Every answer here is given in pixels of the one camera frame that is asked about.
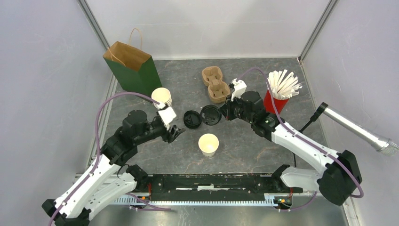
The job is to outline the single black lid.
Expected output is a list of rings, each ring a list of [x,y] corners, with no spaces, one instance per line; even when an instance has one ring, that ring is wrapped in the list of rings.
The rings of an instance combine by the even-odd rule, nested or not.
[[[222,118],[222,114],[216,105],[206,105],[200,111],[202,122],[208,126],[218,124]]]

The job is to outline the single white paper cup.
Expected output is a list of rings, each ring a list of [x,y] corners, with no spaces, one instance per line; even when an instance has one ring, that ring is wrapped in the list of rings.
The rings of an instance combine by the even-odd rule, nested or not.
[[[213,157],[219,147],[219,139],[214,134],[204,134],[198,140],[198,146],[206,157]]]

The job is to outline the stack of white paper cups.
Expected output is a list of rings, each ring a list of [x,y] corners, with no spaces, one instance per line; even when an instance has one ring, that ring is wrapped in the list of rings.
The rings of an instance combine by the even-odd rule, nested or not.
[[[167,88],[157,88],[152,92],[151,98],[157,102],[163,102],[168,106],[172,104],[171,93]]]

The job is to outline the stack of black lids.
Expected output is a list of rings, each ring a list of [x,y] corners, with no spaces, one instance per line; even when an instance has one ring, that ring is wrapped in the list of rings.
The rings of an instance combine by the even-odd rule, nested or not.
[[[188,110],[184,113],[184,124],[189,129],[197,129],[202,124],[202,118],[197,111]]]

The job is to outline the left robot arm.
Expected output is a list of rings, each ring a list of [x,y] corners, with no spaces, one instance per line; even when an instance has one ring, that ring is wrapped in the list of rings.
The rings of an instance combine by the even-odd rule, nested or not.
[[[137,154],[138,145],[161,137],[173,142],[185,130],[170,126],[176,118],[172,107],[157,111],[152,121],[141,110],[133,110],[123,120],[114,135],[100,149],[99,159],[94,160],[83,175],[57,199],[47,199],[42,208],[50,217],[50,225],[87,226],[106,206],[133,190],[144,191],[148,186],[146,173],[137,165],[131,166],[113,182],[103,183],[127,161]]]

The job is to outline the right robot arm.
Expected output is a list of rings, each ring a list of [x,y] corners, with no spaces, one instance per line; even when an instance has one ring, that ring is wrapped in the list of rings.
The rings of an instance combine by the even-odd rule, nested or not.
[[[284,192],[289,187],[321,193],[335,205],[343,205],[358,189],[359,198],[364,193],[358,162],[348,150],[342,153],[319,144],[293,128],[280,116],[269,113],[258,92],[247,91],[241,97],[227,98],[219,112],[226,120],[241,119],[251,125],[260,137],[278,144],[310,164],[313,169],[280,167],[272,178],[272,187]]]

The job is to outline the stack of cardboard cup carriers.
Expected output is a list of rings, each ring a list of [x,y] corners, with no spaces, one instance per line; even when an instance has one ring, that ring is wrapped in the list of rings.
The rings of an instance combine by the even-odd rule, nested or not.
[[[231,94],[229,85],[223,81],[223,73],[218,66],[209,66],[201,72],[203,83],[207,86],[210,100],[219,104]]]

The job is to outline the red cup holder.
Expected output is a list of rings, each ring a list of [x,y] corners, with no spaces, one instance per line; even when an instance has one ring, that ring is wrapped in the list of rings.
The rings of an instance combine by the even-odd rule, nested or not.
[[[263,105],[267,112],[280,114],[288,101],[289,99],[276,99],[271,96],[269,91],[267,91],[263,100]]]

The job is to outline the green paper bag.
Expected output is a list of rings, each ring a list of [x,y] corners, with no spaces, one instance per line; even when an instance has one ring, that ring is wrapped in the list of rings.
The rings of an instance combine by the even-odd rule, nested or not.
[[[162,87],[154,60],[142,47],[116,41],[103,54],[103,59],[124,91],[150,96]]]

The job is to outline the silver microphone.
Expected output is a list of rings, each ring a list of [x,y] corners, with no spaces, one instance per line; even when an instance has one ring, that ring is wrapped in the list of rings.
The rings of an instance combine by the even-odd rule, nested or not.
[[[358,136],[362,140],[369,143],[378,153],[386,156],[394,156],[399,151],[399,146],[393,142],[390,138],[378,135],[361,125],[357,122],[346,117],[343,113],[329,106],[327,103],[323,102],[319,105],[316,110],[317,113],[322,113],[328,118],[332,119],[354,135]]]

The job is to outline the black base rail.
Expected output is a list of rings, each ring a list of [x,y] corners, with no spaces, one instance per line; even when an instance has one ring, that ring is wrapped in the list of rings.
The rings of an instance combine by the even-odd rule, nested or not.
[[[302,193],[270,173],[152,174],[139,180],[134,193],[151,201],[261,201],[264,194]]]

